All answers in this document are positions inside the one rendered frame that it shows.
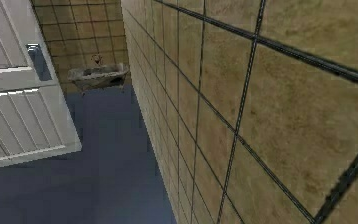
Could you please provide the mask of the white louvred room door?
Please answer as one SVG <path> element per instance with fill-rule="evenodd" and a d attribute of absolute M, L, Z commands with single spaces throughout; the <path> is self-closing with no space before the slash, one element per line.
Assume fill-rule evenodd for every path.
<path fill-rule="evenodd" d="M 52 79 L 40 81 L 26 44 L 39 44 Z M 0 167 L 81 150 L 30 0 L 0 0 Z"/>

